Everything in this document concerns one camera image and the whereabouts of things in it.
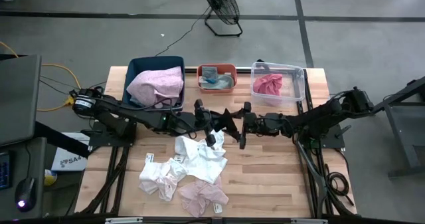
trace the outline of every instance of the wooden workbench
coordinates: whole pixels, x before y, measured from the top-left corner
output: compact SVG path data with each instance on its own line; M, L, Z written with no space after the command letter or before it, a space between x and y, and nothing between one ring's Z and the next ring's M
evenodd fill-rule
M126 66L113 66L110 69L106 94L120 100L124 90ZM313 106L319 106L329 98L325 71L321 68L307 69L309 87ZM238 84L230 94L203 94L198 89L196 74L186 74L184 111L193 112L196 99L202 98L205 108L223 112L228 108L231 112L242 108L245 101L251 99L250 75L239 74ZM258 114L281 112L297 115L295 105L285 108L272 108L253 104L252 111ZM241 130L242 122L235 120ZM155 162L166 162L173 157L175 138L157 135L146 130L142 125L137 127L137 141L131 148L127 163L126 176L122 191L120 215L137 216L190 216L181 207L178 193L173 200L166 202L158 198L158 192L148 195L139 186L139 174L144 167L147 152L154 153ZM201 132L197 140L204 138ZM247 135L246 149L230 137L225 137L223 148L226 150L227 166L221 174L222 187L229 198L228 205L221 214L214 214L213 207L207 208L204 216L221 217L310 217L304 178L301 173L298 153L291 140L283 136L257 137ZM100 148L88 158L87 168L80 188L76 211L85 208L103 186L110 159L111 148ZM338 171L348 179L347 166L344 159L334 150L324 150L325 163L331 171ZM187 176L179 183L179 187L194 181ZM115 186L111 189L110 204L112 206ZM345 198L342 202L353 212Z

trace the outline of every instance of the fan grille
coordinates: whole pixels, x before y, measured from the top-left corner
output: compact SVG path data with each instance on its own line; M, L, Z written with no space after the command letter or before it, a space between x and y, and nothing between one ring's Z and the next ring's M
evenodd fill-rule
M235 25L239 20L239 8L235 0L207 0L211 9L227 25Z

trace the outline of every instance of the concrete floor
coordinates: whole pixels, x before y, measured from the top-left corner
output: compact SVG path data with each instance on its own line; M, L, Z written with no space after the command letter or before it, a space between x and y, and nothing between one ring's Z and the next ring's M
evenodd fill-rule
M243 19L240 38L219 38L202 24L165 55L179 55L187 66L230 62L250 66L268 62L306 67L298 21L277 16L297 15L295 0L237 0ZM304 15L334 17L425 17L425 0L301 0ZM90 13L200 15L205 0L16 0L0 3L2 10ZM267 20L265 15L275 16ZM127 65L132 58L152 56L190 29L193 19L79 19L0 17L0 41L19 54L40 54L44 62L62 63L79 77L82 86L105 81L109 67ZM214 20L223 31L235 27ZM419 23L305 22L314 67L324 68L332 93L353 86L366 90L376 104L425 74L425 26ZM0 53L6 52L0 47ZM43 68L42 74L73 84L63 70ZM67 87L58 86L63 91ZM58 106L65 95L41 85L39 107ZM59 131L88 128L87 120L69 108L38 113L37 120ZM345 134L351 184L358 212L365 217L424 222L425 179L388 180L386 174L403 168L388 120L348 120ZM69 190L49 194L47 212L63 214L71 199ZM52 196L67 195L62 203Z

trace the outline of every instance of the fan base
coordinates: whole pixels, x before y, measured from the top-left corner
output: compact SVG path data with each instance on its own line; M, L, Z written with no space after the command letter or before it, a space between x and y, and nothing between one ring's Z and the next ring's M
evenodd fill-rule
M210 12L208 12L207 17L205 18L205 25L214 33L215 36L218 36L218 37L239 37L243 33L242 27L240 27L238 21L236 22L236 24L238 25L239 30L240 30L240 33L238 33L238 34L218 34L217 32L215 32L215 30L207 22L207 20L210 19L212 12L213 12L212 9L210 10Z

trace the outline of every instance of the keyboard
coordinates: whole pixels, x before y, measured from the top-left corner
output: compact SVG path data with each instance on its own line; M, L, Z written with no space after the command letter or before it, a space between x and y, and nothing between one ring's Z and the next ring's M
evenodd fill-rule
M0 153L0 190L11 186L10 152Z

